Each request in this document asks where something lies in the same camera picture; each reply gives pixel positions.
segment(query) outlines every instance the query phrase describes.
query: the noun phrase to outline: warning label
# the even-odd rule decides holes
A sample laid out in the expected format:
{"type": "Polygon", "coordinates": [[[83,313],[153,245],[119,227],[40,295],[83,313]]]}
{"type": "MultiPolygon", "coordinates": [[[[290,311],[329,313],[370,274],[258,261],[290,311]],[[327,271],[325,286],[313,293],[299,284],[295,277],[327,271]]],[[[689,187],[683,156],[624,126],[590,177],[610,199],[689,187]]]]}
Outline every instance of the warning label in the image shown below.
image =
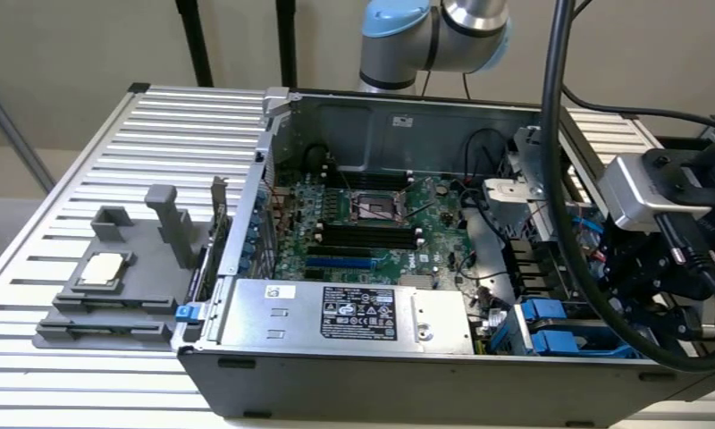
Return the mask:
{"type": "Polygon", "coordinates": [[[396,341],[394,291],[322,288],[319,334],[342,340],[396,341]]]}

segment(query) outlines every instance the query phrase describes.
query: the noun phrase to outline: screw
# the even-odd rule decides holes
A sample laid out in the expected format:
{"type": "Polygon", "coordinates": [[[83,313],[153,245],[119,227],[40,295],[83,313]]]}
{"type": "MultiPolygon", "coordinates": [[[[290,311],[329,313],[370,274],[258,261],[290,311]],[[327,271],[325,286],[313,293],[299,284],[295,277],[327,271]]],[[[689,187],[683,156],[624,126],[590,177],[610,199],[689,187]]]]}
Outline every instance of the screw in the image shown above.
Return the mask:
{"type": "Polygon", "coordinates": [[[669,158],[667,156],[657,156],[653,160],[655,167],[664,167],[667,164],[669,164],[669,158]]]}

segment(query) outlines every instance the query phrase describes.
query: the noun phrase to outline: white wall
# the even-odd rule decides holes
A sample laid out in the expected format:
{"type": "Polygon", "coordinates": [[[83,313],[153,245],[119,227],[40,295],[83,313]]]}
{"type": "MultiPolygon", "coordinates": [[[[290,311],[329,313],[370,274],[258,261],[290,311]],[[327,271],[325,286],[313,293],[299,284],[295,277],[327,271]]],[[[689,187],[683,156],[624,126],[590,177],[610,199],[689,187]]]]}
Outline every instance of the white wall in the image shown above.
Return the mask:
{"type": "MultiPolygon", "coordinates": [[[[277,85],[274,1],[198,3],[217,85],[277,85]]],[[[297,1],[299,87],[353,87],[365,3],[297,1]]],[[[470,77],[473,97],[538,101],[552,8],[510,0],[510,50],[470,77]]],[[[0,100],[32,145],[78,150],[131,81],[193,85],[173,0],[0,0],[0,100]]],[[[715,113],[715,0],[596,0],[574,25],[565,81],[598,102],[715,113]]],[[[461,97],[460,75],[434,73],[428,94],[461,97]]]]}

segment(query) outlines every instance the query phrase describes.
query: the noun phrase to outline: circuit board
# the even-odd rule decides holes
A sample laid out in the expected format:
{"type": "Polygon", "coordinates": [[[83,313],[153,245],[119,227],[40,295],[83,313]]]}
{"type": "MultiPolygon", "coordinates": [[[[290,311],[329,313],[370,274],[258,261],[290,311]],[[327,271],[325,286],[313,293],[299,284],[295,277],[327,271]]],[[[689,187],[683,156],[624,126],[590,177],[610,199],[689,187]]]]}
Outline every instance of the circuit board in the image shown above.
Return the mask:
{"type": "Polygon", "coordinates": [[[327,188],[319,178],[301,178],[281,192],[287,196],[278,228],[274,278],[372,284],[406,284],[474,294],[474,282],[456,278],[457,265],[470,251],[458,219],[458,194],[438,176],[416,177],[400,191],[327,188]],[[318,226],[369,226],[412,230],[416,248],[373,246],[361,268],[313,267],[318,226]]]}

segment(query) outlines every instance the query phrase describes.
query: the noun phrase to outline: wire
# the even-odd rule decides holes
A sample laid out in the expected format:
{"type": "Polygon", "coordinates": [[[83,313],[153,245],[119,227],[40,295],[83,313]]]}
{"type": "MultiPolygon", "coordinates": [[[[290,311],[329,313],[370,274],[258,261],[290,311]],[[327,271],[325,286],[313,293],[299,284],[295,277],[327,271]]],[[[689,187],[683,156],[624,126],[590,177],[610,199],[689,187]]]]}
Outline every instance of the wire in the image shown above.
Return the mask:
{"type": "Polygon", "coordinates": [[[574,216],[572,218],[572,223],[578,223],[580,225],[585,226],[592,232],[596,234],[604,233],[604,228],[594,222],[588,221],[586,219],[582,219],[578,216],[574,216]]]}
{"type": "Polygon", "coordinates": [[[493,161],[492,159],[492,156],[489,155],[489,149],[486,149],[486,146],[481,146],[481,150],[482,152],[485,153],[485,158],[486,158],[486,161],[489,162],[489,166],[492,167],[492,171],[494,173],[497,173],[497,166],[498,164],[496,164],[496,162],[493,161]]]}
{"type": "Polygon", "coordinates": [[[329,146],[322,143],[321,141],[315,141],[314,143],[309,143],[305,146],[305,149],[301,152],[301,160],[299,160],[299,168],[303,170],[306,165],[306,156],[309,155],[309,151],[314,149],[315,147],[322,147],[325,149],[325,156],[327,158],[329,154],[329,146]]]}
{"type": "MultiPolygon", "coordinates": [[[[574,284],[582,291],[585,301],[620,339],[651,360],[675,370],[687,372],[712,371],[715,370],[715,350],[701,357],[692,358],[679,356],[649,342],[639,332],[629,327],[628,322],[608,304],[606,296],[597,288],[596,282],[586,270],[585,258],[574,244],[572,224],[564,208],[558,153],[561,79],[564,76],[573,5],[574,0],[556,0],[541,93],[541,137],[545,140],[540,144],[541,172],[545,184],[548,212],[557,238],[556,242],[558,249],[561,250],[561,256],[564,257],[568,272],[572,275],[574,284]]],[[[715,294],[715,274],[711,272],[701,272],[700,276],[715,294]]]]}
{"type": "MultiPolygon", "coordinates": [[[[585,10],[586,6],[593,0],[585,0],[572,12],[572,20],[577,15],[585,10]]],[[[566,98],[578,105],[580,107],[594,110],[597,112],[605,112],[608,114],[625,114],[625,115],[640,115],[640,116],[659,116],[661,118],[677,119],[685,122],[699,123],[715,129],[715,120],[707,116],[700,116],[697,114],[689,114],[684,112],[676,112],[673,110],[664,109],[652,109],[647,107],[624,107],[617,105],[597,105],[582,100],[576,94],[569,90],[569,88],[562,84],[561,92],[566,98]]]]}
{"type": "MultiPolygon", "coordinates": [[[[464,143],[464,181],[470,180],[473,178],[473,176],[472,176],[470,179],[468,179],[468,177],[466,177],[468,176],[468,147],[472,144],[472,140],[474,139],[476,134],[478,134],[480,132],[488,132],[488,131],[494,132],[498,135],[498,137],[502,139],[504,143],[508,142],[506,137],[494,128],[482,127],[482,128],[480,128],[477,130],[473,130],[470,132],[470,134],[468,135],[468,138],[465,139],[465,143],[464,143]]],[[[488,159],[489,159],[490,164],[494,165],[494,163],[492,162],[492,157],[490,156],[488,157],[488,159]]]]}
{"type": "MultiPolygon", "coordinates": [[[[477,196],[481,196],[481,192],[478,189],[465,189],[464,192],[461,192],[461,195],[458,197],[458,206],[464,208],[464,196],[468,193],[474,193],[477,196]]],[[[486,226],[489,227],[489,230],[493,234],[496,234],[496,237],[502,241],[502,245],[508,245],[508,236],[500,231],[500,229],[493,225],[492,221],[489,220],[489,216],[486,216],[485,210],[481,208],[480,203],[482,202],[481,199],[477,197],[472,197],[472,200],[474,202],[476,211],[478,212],[478,215],[481,216],[482,220],[485,221],[486,226]]]]}
{"type": "Polygon", "coordinates": [[[486,279],[489,279],[492,277],[496,277],[496,276],[498,276],[501,274],[508,274],[508,271],[497,271],[496,273],[482,275],[481,277],[472,277],[468,274],[464,274],[464,264],[474,255],[476,255],[474,252],[469,253],[468,257],[465,257],[464,260],[458,263],[457,269],[454,270],[454,275],[460,275],[464,279],[473,280],[473,281],[478,282],[481,280],[486,280],[486,279]]]}
{"type": "Polygon", "coordinates": [[[574,8],[572,11],[572,19],[576,18],[576,15],[578,15],[586,8],[586,6],[590,4],[593,0],[585,0],[580,5],[574,8]]]}
{"type": "Polygon", "coordinates": [[[521,235],[521,233],[524,232],[524,230],[526,229],[526,225],[528,225],[528,222],[529,220],[532,219],[532,217],[537,214],[537,212],[540,212],[545,206],[548,206],[548,203],[542,203],[540,204],[534,210],[530,211],[530,213],[528,214],[526,216],[526,219],[524,219],[524,222],[521,222],[521,226],[518,227],[518,235],[521,235]]]}
{"type": "Polygon", "coordinates": [[[424,78],[424,86],[420,87],[420,96],[424,97],[424,95],[426,94],[426,85],[429,85],[429,76],[430,76],[430,71],[426,71],[426,77],[424,78]]]}
{"type": "Polygon", "coordinates": [[[468,82],[465,81],[465,73],[461,73],[461,79],[464,80],[464,92],[465,92],[465,99],[470,100],[472,95],[468,92],[468,82]]]}

